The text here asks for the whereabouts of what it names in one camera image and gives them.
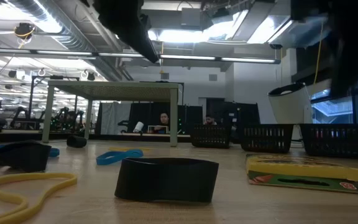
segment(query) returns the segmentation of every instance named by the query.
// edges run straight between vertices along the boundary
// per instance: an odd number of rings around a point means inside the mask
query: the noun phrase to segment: wall
[[[136,82],[160,81],[160,67],[127,67],[127,71]],[[225,73],[220,68],[191,68],[163,67],[170,74],[169,82],[185,83],[184,104],[198,106],[198,98],[224,98]],[[209,81],[209,74],[217,74],[216,82]]]
[[[226,102],[234,101],[234,64],[226,71],[224,100]]]
[[[296,52],[288,49],[286,57],[280,65],[259,63],[234,64],[234,101],[238,103],[257,103],[260,122],[262,124],[276,123],[267,94],[275,88],[289,85],[291,75],[296,73],[293,63]]]

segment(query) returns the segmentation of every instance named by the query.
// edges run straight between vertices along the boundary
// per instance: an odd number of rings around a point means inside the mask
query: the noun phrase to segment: yellow book
[[[358,169],[332,164],[312,157],[247,155],[249,171],[302,177],[343,179],[358,182]]]

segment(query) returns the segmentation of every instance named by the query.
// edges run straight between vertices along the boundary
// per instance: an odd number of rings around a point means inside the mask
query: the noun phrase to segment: blue resistance band
[[[143,156],[140,149],[131,149],[126,152],[106,152],[96,158],[96,163],[99,166],[105,166],[114,162],[119,162],[125,158],[139,158]]]
[[[60,155],[60,150],[56,148],[51,148],[49,157],[58,157]]]

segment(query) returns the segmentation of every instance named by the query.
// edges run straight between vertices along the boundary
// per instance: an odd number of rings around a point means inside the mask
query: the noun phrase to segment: window
[[[351,124],[353,106],[350,96],[337,100],[327,100],[311,105],[314,124]]]
[[[320,91],[318,93],[315,93],[315,94],[313,94],[311,96],[311,99],[315,100],[315,99],[318,99],[318,98],[321,98],[321,97],[329,96],[329,91],[330,91],[330,89],[327,89],[327,90],[323,90],[323,91]]]
[[[344,98],[331,98],[329,89],[315,93],[311,96],[311,107],[314,124],[358,123],[358,82]]]

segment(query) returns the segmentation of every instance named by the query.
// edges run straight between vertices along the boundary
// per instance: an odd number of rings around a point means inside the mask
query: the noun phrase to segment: table leg
[[[178,146],[178,89],[171,89],[171,147]]]
[[[55,94],[55,87],[48,87],[47,107],[45,108],[44,130],[42,131],[42,142],[49,142],[50,120],[52,117],[53,95]]]
[[[85,139],[90,138],[91,117],[92,117],[92,100],[88,100],[88,108],[86,109]]]

